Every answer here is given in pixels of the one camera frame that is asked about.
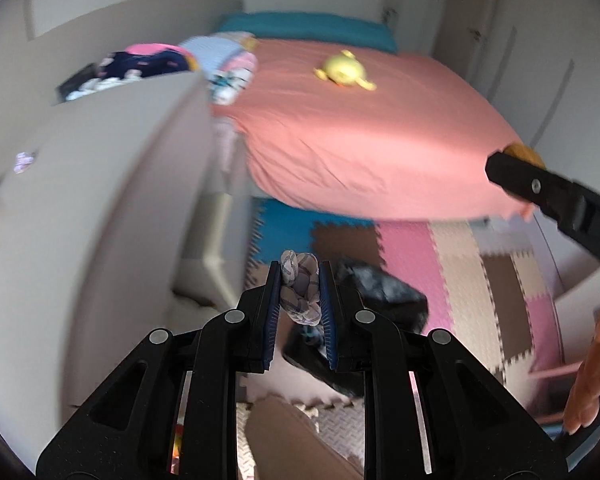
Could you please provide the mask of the person right hand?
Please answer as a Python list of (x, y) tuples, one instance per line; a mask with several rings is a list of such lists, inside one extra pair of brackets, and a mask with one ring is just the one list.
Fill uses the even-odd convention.
[(600, 411), (600, 315), (588, 353), (580, 365), (570, 389), (564, 411), (564, 430), (575, 434), (594, 422)]

